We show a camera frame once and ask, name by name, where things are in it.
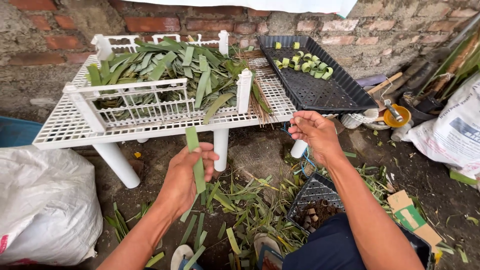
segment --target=black plastic tray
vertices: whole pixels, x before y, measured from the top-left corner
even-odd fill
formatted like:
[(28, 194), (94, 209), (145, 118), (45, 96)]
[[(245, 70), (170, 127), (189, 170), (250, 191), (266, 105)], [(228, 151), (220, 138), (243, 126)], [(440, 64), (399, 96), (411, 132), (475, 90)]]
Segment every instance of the black plastic tray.
[[(308, 203), (314, 203), (321, 199), (325, 199), (333, 206), (340, 207), (345, 210), (343, 203), (340, 200), (340, 196), (336, 192), (333, 182), (326, 179), (321, 174), (314, 172), (310, 175), (307, 182), (305, 182), (295, 197), (295, 200), (288, 210), (287, 220), (291, 221), (306, 234), (310, 234), (309, 231), (306, 231), (302, 226), (300, 226), (300, 224), (295, 222), (295, 218), (298, 213), (302, 211), (306, 205), (308, 205)], [(405, 237), (410, 241), (410, 244), (417, 253), (417, 256), (419, 257), (425, 269), (430, 269), (431, 261), (433, 259), (433, 255), (431, 253), (432, 247), (430, 247), (430, 244), (409, 231), (407, 228), (403, 227), (401, 224), (396, 224), (401, 229)]]
[[(377, 103), (363, 88), (323, 50), (311, 37), (306, 36), (260, 36), (260, 49), (282, 82), (287, 97), (297, 110), (316, 110), (321, 114), (362, 113), (367, 109), (378, 108)], [(275, 42), (282, 44), (275, 49)], [(300, 49), (293, 49), (293, 42), (300, 43)], [(297, 51), (311, 53), (333, 68), (330, 80), (315, 79), (308, 73), (292, 68), (279, 69), (273, 57), (282, 61), (292, 59)]]

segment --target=blue wire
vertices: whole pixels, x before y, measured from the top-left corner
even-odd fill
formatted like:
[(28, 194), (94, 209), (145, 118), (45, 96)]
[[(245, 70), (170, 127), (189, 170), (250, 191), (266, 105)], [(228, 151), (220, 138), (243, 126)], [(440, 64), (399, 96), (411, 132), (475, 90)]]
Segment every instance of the blue wire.
[[(290, 135), (290, 137), (292, 137), (292, 134), (290, 134), (290, 133), (287, 131), (287, 122), (284, 122), (284, 123), (283, 123), (283, 128), (280, 128), (280, 130), (285, 131), (288, 135)], [(314, 163), (309, 159), (310, 152), (309, 152), (309, 150), (308, 150), (308, 147), (305, 149), (305, 151), (303, 152), (302, 156), (305, 158), (305, 161), (300, 161), (300, 168), (301, 168), (301, 171), (302, 171), (303, 175), (305, 175), (306, 177), (309, 177), (309, 175), (307, 175), (307, 174), (305, 173), (303, 163), (304, 163), (304, 162), (310, 163), (310, 164), (315, 168), (315, 170), (316, 170), (316, 167), (315, 167)]]

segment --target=purple object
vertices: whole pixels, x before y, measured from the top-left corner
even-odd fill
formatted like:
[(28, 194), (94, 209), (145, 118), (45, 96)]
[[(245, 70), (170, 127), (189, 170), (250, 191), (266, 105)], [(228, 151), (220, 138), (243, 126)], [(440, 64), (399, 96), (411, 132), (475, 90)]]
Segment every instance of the purple object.
[(370, 77), (361, 78), (356, 81), (361, 87), (365, 87), (377, 85), (384, 82), (386, 79), (387, 76), (385, 76), (385, 74), (377, 74)]

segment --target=wooden handle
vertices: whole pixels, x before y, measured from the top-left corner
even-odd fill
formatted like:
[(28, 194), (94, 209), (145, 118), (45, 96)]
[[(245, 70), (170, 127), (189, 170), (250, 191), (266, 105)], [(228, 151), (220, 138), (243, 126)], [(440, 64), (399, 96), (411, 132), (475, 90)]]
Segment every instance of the wooden handle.
[(376, 91), (382, 89), (384, 86), (388, 85), (389, 83), (395, 81), (396, 79), (400, 78), (400, 76), (402, 75), (403, 73), (399, 72), (393, 76), (391, 76), (390, 78), (388, 78), (387, 80), (385, 80), (383, 83), (375, 86), (374, 88), (368, 90), (368, 94), (371, 95), (373, 93), (375, 93)]

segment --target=cardboard box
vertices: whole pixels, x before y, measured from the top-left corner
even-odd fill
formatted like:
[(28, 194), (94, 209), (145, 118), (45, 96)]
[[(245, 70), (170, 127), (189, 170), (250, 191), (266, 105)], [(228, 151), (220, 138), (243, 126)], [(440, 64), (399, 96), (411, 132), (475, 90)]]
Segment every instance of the cardboard box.
[(427, 241), (432, 246), (432, 252), (437, 253), (435, 247), (442, 238), (427, 224), (413, 206), (413, 201), (401, 190), (387, 198), (393, 214), (400, 220), (400, 223), (414, 234)]

